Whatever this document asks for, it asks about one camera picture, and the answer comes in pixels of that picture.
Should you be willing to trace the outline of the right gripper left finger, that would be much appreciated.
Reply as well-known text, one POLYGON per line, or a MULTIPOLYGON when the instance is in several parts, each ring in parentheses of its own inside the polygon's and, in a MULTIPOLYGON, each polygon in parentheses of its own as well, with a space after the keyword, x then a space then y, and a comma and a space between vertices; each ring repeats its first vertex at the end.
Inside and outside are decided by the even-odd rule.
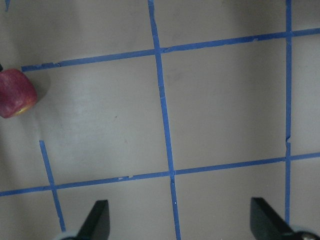
POLYGON ((77 233, 76 240, 107 240, 110 236, 110 210, 108 200, 98 200, 77 233))

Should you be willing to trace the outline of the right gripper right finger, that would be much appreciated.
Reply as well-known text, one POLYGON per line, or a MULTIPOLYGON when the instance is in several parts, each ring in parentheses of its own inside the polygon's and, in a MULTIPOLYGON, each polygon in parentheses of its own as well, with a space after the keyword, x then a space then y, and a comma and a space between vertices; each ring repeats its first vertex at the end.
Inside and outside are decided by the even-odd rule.
POLYGON ((297 234, 262 197, 250 200, 250 230, 256 240, 297 240, 297 234))

